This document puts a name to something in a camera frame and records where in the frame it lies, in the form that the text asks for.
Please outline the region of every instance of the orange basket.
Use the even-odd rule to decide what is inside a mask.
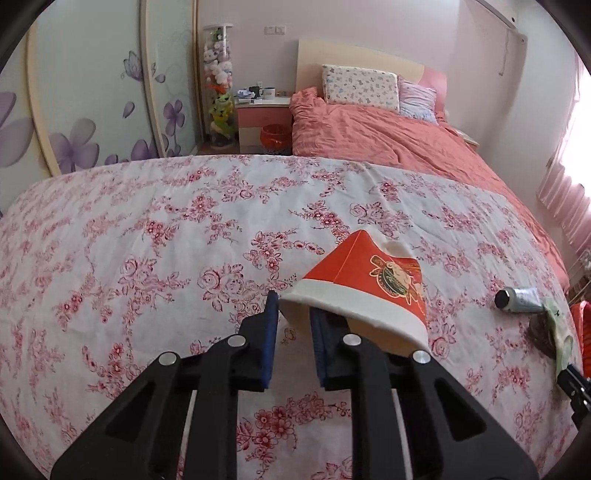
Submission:
[[[278,124],[264,126],[261,144],[267,155],[291,155],[291,128]]]
[[[581,344],[583,375],[591,377],[591,303],[582,301],[572,305],[570,313],[573,314],[574,326]]]

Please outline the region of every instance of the clear cylinder container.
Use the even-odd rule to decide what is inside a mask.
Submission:
[[[232,94],[232,61],[228,31],[231,25],[204,27],[203,72],[205,101],[209,112],[212,148],[224,149],[235,142],[236,119]]]

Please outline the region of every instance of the pink drawer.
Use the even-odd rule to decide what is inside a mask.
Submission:
[[[264,127],[270,124],[291,125],[291,112],[286,107],[237,108],[240,128]]]

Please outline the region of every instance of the floor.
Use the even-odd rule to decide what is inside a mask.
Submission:
[[[224,150],[217,150],[212,148],[211,143],[206,141],[201,145],[199,150],[197,151],[196,155],[220,155],[220,154],[228,154],[228,155],[238,155],[240,153],[240,145],[238,144],[238,140],[234,143],[233,146],[226,148]]]

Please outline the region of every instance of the pink pillow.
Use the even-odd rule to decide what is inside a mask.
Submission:
[[[398,77],[400,114],[437,125],[435,100],[437,92]]]

